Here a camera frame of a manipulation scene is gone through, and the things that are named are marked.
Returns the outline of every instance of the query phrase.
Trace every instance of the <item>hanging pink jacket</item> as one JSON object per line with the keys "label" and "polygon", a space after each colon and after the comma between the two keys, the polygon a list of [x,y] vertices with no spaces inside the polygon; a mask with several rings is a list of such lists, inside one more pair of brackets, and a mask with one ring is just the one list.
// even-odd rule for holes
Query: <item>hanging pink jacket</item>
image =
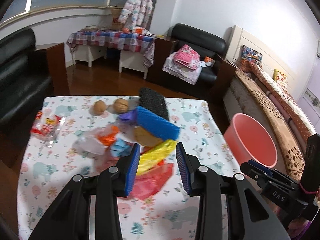
{"label": "hanging pink jacket", "polygon": [[133,30],[136,26],[145,28],[147,27],[153,9],[152,6],[152,0],[127,0],[118,22],[124,23],[124,27],[130,30]]}

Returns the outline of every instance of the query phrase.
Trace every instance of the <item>wicker basket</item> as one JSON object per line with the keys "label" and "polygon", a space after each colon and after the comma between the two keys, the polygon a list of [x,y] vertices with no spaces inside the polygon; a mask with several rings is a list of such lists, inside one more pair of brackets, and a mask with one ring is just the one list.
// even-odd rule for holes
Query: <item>wicker basket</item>
{"label": "wicker basket", "polygon": [[118,22],[118,18],[120,16],[120,13],[122,11],[122,8],[112,8],[111,14],[112,14],[112,24],[111,29],[115,31],[120,31],[123,29],[124,24]]}

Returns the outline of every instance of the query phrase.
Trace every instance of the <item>white stool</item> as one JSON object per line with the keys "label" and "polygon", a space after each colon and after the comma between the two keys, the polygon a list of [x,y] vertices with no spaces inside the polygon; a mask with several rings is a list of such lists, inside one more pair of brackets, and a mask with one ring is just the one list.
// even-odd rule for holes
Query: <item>white stool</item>
{"label": "white stool", "polygon": [[72,53],[72,63],[76,64],[76,60],[88,62],[88,66],[92,67],[92,61],[105,57],[107,53],[106,47],[78,45],[76,52]]}
{"label": "white stool", "polygon": [[144,73],[143,78],[147,78],[148,69],[143,65],[143,55],[139,52],[121,50],[119,60],[119,73],[122,68],[129,68]]}

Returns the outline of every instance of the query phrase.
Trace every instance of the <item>pink bucket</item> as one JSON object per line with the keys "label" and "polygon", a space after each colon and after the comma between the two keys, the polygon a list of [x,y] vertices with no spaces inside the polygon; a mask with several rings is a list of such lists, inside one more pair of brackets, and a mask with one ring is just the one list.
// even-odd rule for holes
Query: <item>pink bucket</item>
{"label": "pink bucket", "polygon": [[251,116],[235,114],[223,136],[240,165],[251,159],[269,168],[276,165],[278,155],[271,136]]}

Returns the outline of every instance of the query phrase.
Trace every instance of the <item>purple plastic bag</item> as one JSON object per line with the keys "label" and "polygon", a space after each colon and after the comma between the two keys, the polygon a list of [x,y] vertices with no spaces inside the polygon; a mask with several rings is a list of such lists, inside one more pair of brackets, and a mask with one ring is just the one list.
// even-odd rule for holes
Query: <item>purple plastic bag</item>
{"label": "purple plastic bag", "polygon": [[119,115],[119,119],[124,123],[136,123],[137,122],[137,111],[136,111],[136,109]]}

